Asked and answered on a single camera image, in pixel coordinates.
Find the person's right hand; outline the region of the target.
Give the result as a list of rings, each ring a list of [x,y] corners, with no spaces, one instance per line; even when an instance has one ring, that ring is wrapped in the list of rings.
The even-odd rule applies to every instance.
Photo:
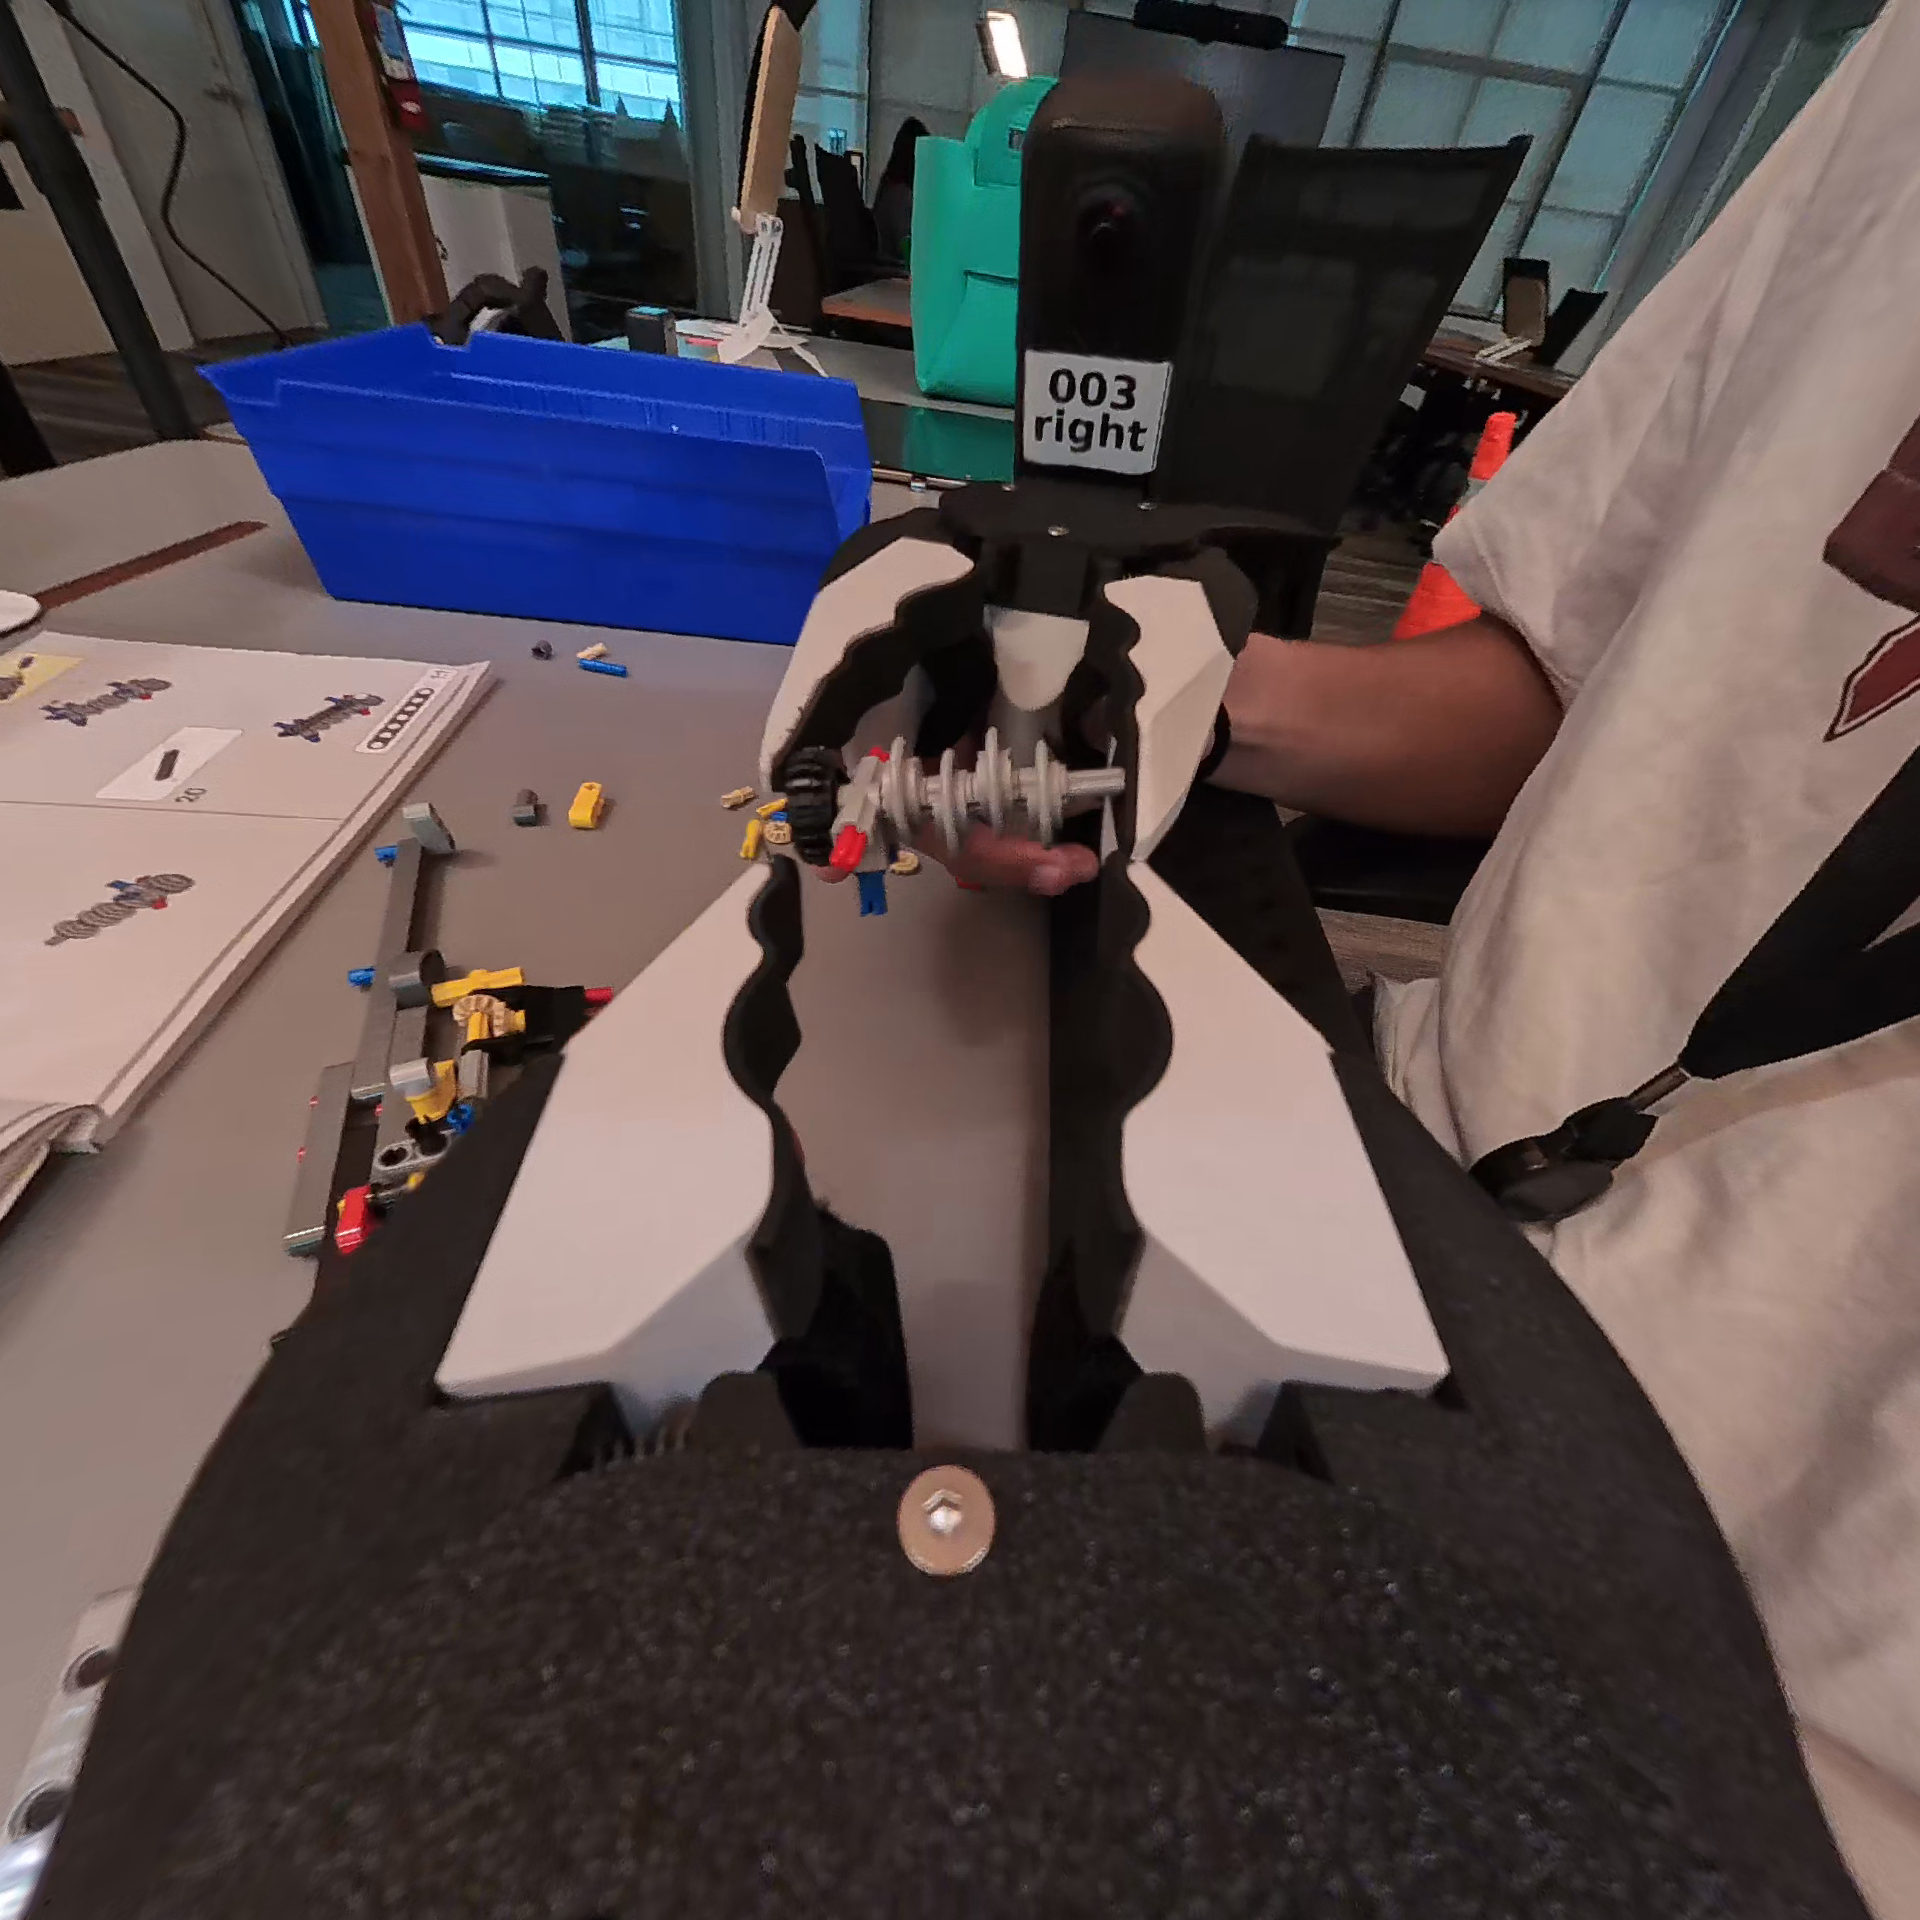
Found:
[[[955,849],[928,831],[920,838],[918,854],[937,863],[959,887],[971,895],[1056,899],[1076,884],[1094,882],[1100,874],[1100,856],[1094,849],[1074,842],[1044,847],[1032,838],[998,835],[984,823],[975,823]]]

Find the open instruction booklet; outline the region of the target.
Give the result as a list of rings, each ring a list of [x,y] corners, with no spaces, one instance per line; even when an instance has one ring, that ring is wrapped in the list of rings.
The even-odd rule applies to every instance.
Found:
[[[490,682],[48,630],[6,649],[2,1211],[120,1132]]]

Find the black metal pole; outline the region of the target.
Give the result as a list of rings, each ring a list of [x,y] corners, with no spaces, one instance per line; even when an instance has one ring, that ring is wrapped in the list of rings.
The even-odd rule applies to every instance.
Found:
[[[185,410],[166,351],[153,331],[137,283],[129,272],[102,207],[98,185],[75,138],[66,130],[34,54],[2,4],[2,92],[11,138],[41,196],[56,214],[66,248],[96,304],[153,432],[162,441],[195,441],[199,431]]]

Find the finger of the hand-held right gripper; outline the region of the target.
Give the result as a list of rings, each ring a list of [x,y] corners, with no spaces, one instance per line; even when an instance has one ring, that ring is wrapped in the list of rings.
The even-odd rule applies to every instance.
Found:
[[[1068,679],[1068,744],[1128,775],[1100,819],[1098,860],[1147,860],[1215,747],[1242,648],[1234,574],[1139,574],[1096,587]]]
[[[864,715],[921,678],[912,751],[937,756],[987,720],[995,656],[985,577],[947,540],[850,540],[803,623],[761,736],[761,782],[832,802]]]

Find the wooden post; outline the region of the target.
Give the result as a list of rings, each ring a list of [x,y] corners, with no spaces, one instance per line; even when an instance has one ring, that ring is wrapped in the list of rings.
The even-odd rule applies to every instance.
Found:
[[[448,304],[442,246],[428,217],[416,143],[396,127],[382,84],[370,8],[312,3],[307,10],[392,320],[433,320]]]

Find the white t-shirt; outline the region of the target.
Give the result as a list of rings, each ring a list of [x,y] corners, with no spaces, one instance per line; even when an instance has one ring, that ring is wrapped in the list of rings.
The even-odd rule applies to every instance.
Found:
[[[1915,428],[1918,14],[1888,4],[1443,536],[1564,724],[1386,1075],[1474,1160],[1670,1065],[1915,747],[1915,616],[1822,559]],[[1915,1916],[1915,1022],[1673,1097],[1529,1236],[1662,1414],[1875,1916]]]

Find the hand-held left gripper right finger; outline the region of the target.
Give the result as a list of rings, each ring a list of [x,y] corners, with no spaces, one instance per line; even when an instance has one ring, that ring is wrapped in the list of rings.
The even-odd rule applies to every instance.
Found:
[[[1329,1040],[1144,863],[1056,910],[1030,1442],[1094,1451],[1147,1376],[1242,1450],[1291,1385],[1435,1390],[1450,1360]]]

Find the long dark lego chassis assembly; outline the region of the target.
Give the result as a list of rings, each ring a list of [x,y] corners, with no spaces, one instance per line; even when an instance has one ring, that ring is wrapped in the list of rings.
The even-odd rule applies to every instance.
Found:
[[[390,876],[375,963],[351,974],[367,1012],[355,1057],[321,1072],[307,1106],[281,1249],[358,1254],[468,1136],[494,1095],[596,1019],[610,987],[546,987],[521,968],[454,968],[425,942],[428,882],[457,844],[428,802],[375,850]]]

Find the person's right forearm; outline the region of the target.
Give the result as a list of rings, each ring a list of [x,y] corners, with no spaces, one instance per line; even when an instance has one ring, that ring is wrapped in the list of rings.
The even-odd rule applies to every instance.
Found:
[[[1371,646],[1243,646],[1212,782],[1382,833],[1490,839],[1564,724],[1523,636],[1492,618]]]

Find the teal tote bag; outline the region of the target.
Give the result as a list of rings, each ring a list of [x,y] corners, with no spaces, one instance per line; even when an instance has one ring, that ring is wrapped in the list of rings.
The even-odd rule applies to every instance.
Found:
[[[923,395],[1015,404],[1022,152],[1052,84],[1015,81],[962,138],[918,146],[908,292]]]

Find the orange traffic cone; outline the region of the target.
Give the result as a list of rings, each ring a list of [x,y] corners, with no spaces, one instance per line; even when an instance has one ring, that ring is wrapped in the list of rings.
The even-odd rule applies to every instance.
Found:
[[[1484,492],[1484,488],[1503,472],[1504,463],[1511,455],[1519,423],[1519,415],[1490,415],[1484,431],[1480,432],[1480,443],[1473,455],[1467,486],[1463,488],[1458,500],[1450,510],[1446,526],[1452,526],[1452,520],[1457,520],[1476,498],[1476,494]],[[1480,614],[1480,606],[1460,590],[1455,574],[1441,561],[1430,561],[1423,567],[1418,584],[1412,586],[1411,599],[1400,614],[1391,638],[1411,641],[1430,634],[1450,632],[1458,624],[1474,619]]]

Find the grey lego gear shaft assembly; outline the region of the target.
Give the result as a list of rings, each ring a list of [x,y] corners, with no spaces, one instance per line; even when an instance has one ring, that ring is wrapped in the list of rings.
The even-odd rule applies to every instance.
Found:
[[[890,913],[887,884],[921,864],[921,838],[945,854],[962,854],[971,827],[1026,827],[1055,847],[1071,817],[1121,801],[1128,778],[1118,767],[1071,768],[1040,744],[1020,762],[991,729],[971,767],[954,753],[926,768],[900,736],[855,763],[842,753],[792,753],[776,778],[759,847],[818,874],[854,878],[863,919]]]

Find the white desk stand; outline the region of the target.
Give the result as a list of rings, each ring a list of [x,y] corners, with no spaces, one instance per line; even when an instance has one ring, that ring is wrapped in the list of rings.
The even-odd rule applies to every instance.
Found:
[[[806,370],[824,378],[816,351],[779,322],[774,292],[784,242],[779,201],[801,96],[803,34],[815,3],[771,3],[753,36],[742,111],[732,226],[746,246],[742,289],[719,355],[727,367]]]

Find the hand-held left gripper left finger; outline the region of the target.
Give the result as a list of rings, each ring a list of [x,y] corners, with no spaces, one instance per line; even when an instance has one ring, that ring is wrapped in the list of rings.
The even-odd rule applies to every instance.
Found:
[[[795,863],[746,870],[566,1047],[442,1395],[604,1385],[641,1434],[766,1374],[806,1442],[910,1444],[890,1249],[816,1201],[778,1100],[806,892]]]

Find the black office chair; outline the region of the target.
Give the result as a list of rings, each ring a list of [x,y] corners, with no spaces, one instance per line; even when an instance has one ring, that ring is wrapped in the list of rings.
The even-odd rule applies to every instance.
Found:
[[[1158,494],[1239,528],[1226,548],[1262,632],[1313,632],[1361,472],[1529,146],[1243,145],[1176,364]]]

